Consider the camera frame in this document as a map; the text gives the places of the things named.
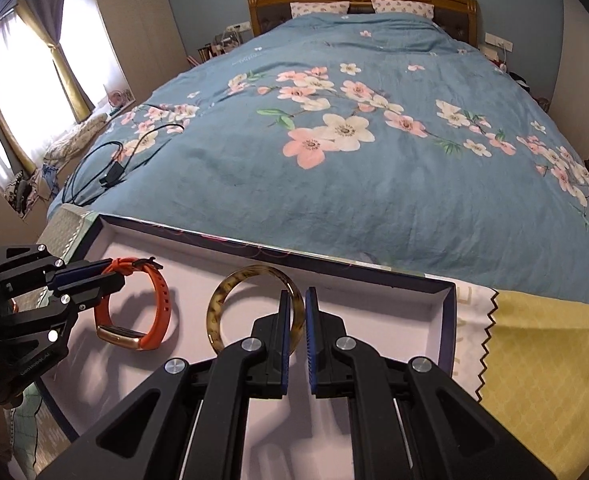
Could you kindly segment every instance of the zigzag trim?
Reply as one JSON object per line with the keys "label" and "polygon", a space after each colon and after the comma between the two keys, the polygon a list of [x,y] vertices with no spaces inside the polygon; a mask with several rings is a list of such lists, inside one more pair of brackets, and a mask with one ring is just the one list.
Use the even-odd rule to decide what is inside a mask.
{"label": "zigzag trim", "polygon": [[495,294],[494,294],[494,296],[492,296],[490,298],[490,301],[492,302],[492,304],[495,307],[487,314],[487,317],[490,320],[490,324],[489,324],[489,326],[487,326],[485,328],[485,333],[487,334],[487,339],[484,342],[482,342],[482,344],[481,344],[481,346],[485,350],[485,353],[483,354],[483,357],[481,358],[481,364],[483,365],[483,370],[479,374],[479,380],[481,381],[481,386],[479,386],[477,388],[477,390],[475,391],[475,393],[477,394],[477,400],[479,402],[481,402],[481,400],[482,400],[481,388],[483,388],[483,386],[485,386],[485,381],[483,380],[483,374],[487,371],[487,366],[485,366],[485,358],[490,354],[490,350],[487,349],[486,344],[490,341],[490,339],[492,339],[492,334],[490,333],[490,331],[492,330],[494,325],[497,324],[497,322],[492,317],[492,314],[494,314],[498,310],[498,305],[497,305],[497,302],[495,301],[495,298],[498,296],[498,292],[495,289],[492,289],[492,290],[494,291]]}

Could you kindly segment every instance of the tufted leather headboard panel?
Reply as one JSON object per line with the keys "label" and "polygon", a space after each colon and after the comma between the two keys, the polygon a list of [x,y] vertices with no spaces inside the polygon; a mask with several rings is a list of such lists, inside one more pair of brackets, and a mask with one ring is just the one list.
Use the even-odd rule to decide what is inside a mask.
{"label": "tufted leather headboard panel", "polygon": [[[248,0],[252,30],[259,36],[292,19],[290,2],[350,1],[351,14],[373,12],[370,0]],[[434,23],[455,40],[477,46],[476,0],[414,0],[434,5]]]}

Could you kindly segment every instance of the orange watch strap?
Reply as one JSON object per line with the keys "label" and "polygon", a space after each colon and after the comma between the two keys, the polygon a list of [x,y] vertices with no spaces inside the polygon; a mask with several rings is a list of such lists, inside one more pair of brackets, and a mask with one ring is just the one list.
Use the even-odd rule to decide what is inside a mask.
{"label": "orange watch strap", "polygon": [[[141,262],[140,266],[133,266],[135,262]],[[163,338],[168,330],[170,324],[170,316],[172,309],[170,306],[170,292],[168,284],[163,279],[159,269],[152,263],[146,263],[140,258],[115,258],[112,263],[108,265],[103,274],[108,272],[119,272],[124,276],[130,276],[134,271],[140,270],[146,272],[152,280],[152,285],[156,293],[157,310],[154,316],[152,327],[139,342],[141,350],[154,350],[161,345]],[[110,295],[105,296],[98,306],[94,309],[95,324],[97,327],[114,326],[110,317]]]}

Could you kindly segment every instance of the yellow cloth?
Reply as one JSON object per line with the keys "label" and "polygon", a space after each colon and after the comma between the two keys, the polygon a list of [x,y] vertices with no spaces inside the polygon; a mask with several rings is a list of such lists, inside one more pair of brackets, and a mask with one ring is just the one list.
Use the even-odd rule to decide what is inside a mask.
{"label": "yellow cloth", "polygon": [[482,406],[559,480],[589,464],[589,305],[499,292]]}

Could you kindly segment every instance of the yellow curtain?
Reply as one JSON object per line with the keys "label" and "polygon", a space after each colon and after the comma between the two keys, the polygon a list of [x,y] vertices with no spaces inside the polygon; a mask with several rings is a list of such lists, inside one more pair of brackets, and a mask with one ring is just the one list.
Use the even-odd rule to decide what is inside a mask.
{"label": "yellow curtain", "polygon": [[8,126],[8,123],[3,117],[3,113],[1,113],[0,108],[0,137],[1,136],[1,140],[3,141],[3,139],[5,139],[12,152],[17,156],[18,161],[21,163],[26,173],[28,175],[32,175],[34,173],[34,170],[36,170],[36,165],[34,164],[34,162],[32,162],[32,160],[30,160],[26,152],[23,151],[23,149],[17,142],[17,139],[15,139],[15,136],[12,135],[10,127]]}
{"label": "yellow curtain", "polygon": [[81,123],[92,113],[90,100],[72,73],[72,69],[63,53],[61,45],[50,37],[50,34],[48,34],[41,22],[36,18],[26,0],[19,0],[15,10],[23,22],[50,48],[52,61],[54,62],[63,91],[70,103],[74,118],[78,123]]}

